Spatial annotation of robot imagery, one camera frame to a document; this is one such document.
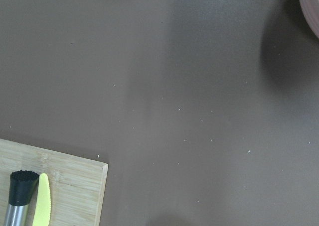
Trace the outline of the pink bowl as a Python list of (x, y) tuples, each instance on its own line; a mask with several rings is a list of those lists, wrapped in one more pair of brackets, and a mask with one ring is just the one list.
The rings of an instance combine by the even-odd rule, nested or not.
[(319, 0), (299, 0), (303, 15), (312, 30), (319, 37)]

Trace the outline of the wooden cutting board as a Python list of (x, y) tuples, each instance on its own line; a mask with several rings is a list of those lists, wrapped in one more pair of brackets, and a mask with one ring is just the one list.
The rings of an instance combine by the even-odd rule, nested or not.
[(3, 224), (10, 174), (46, 173), (51, 193), (52, 226), (98, 226), (108, 164), (8, 140), (0, 141), (0, 222)]

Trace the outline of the yellow plastic knife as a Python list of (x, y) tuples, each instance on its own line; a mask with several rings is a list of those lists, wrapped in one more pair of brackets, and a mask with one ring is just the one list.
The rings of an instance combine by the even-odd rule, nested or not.
[(41, 173), (32, 226), (49, 226), (51, 217), (51, 192), (47, 174)]

